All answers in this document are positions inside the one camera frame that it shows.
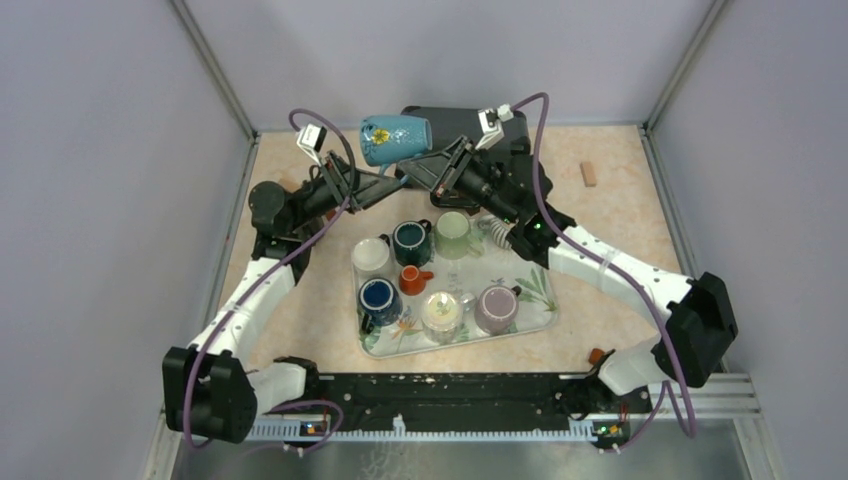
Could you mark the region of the light blue dotted mug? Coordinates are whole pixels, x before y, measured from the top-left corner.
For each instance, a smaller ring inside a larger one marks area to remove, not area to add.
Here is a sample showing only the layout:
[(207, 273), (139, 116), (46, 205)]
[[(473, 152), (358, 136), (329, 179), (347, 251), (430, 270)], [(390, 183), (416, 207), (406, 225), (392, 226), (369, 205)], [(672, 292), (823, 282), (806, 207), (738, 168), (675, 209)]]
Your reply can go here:
[(367, 165), (385, 171), (398, 161), (428, 152), (430, 122), (410, 115), (372, 115), (360, 122), (360, 147)]

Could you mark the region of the lilac purple mug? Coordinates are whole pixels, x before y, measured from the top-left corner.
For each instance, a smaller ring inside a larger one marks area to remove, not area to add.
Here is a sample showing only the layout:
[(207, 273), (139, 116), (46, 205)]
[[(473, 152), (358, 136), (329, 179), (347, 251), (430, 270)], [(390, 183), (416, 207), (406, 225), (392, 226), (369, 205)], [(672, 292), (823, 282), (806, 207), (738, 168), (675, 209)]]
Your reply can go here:
[(520, 286), (493, 285), (484, 289), (474, 309), (477, 327), (489, 335), (505, 333), (517, 317), (521, 293)]

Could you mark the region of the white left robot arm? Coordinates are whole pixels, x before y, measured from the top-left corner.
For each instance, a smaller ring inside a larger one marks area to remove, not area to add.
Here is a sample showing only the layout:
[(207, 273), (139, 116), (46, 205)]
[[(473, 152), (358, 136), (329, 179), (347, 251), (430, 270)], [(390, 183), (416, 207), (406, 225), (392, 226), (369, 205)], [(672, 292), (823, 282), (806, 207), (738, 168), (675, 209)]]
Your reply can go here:
[(317, 368), (306, 359), (283, 359), (258, 372), (244, 366), (271, 314), (297, 286), (312, 247), (344, 212), (365, 210), (401, 190), (405, 176), (360, 169), (335, 153), (310, 167), (295, 191), (276, 181), (257, 183), (247, 205), (254, 247), (236, 290), (207, 327), (162, 361), (167, 427), (189, 445), (240, 443), (257, 416), (287, 404), (308, 413), (319, 404)]

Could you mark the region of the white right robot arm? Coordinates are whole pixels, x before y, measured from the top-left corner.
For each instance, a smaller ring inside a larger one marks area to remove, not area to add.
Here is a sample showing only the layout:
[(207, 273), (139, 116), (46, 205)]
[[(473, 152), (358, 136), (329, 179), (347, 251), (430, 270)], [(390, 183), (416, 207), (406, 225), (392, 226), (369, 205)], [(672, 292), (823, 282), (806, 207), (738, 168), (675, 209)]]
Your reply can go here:
[(586, 397), (600, 412), (614, 411), (627, 393), (649, 384), (703, 387), (738, 334), (721, 278), (665, 271), (590, 234), (546, 202), (550, 184), (536, 156), (495, 166), (460, 137), (440, 152), (400, 161), (397, 169), (436, 197), (457, 192), (512, 223), (508, 240), (521, 258), (591, 283), (655, 322), (655, 339), (617, 350), (597, 366)]

